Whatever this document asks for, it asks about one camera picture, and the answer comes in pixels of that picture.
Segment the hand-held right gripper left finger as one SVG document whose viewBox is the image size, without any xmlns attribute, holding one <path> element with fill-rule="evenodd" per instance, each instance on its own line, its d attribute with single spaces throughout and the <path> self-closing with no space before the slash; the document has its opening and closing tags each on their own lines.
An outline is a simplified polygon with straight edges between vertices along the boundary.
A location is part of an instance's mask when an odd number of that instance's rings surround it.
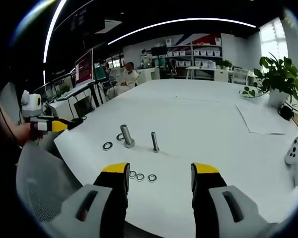
<svg viewBox="0 0 298 238">
<path fill-rule="evenodd" d="M 122 238 L 128 208 L 130 164 L 105 167 L 94 184 L 81 187 L 55 218 L 58 238 Z"/>
</svg>

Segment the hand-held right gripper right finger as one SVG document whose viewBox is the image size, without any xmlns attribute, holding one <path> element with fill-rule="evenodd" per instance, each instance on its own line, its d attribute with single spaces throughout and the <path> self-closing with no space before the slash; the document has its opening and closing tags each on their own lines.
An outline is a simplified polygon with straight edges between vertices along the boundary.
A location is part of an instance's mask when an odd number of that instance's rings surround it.
<svg viewBox="0 0 298 238">
<path fill-rule="evenodd" d="M 191 165 L 192 208 L 197 238 L 271 238 L 276 223 L 259 214 L 257 204 L 227 185 L 213 166 Z"/>
</svg>

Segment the person's left hand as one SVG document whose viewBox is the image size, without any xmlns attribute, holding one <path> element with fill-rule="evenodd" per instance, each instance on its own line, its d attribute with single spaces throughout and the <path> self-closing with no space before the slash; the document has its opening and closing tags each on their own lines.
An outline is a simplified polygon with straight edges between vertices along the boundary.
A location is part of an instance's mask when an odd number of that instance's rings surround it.
<svg viewBox="0 0 298 238">
<path fill-rule="evenodd" d="M 18 146 L 23 146 L 28 141 L 43 138 L 43 132 L 37 129 L 36 122 L 26 122 L 20 125 L 13 125 L 11 129 Z"/>
</svg>

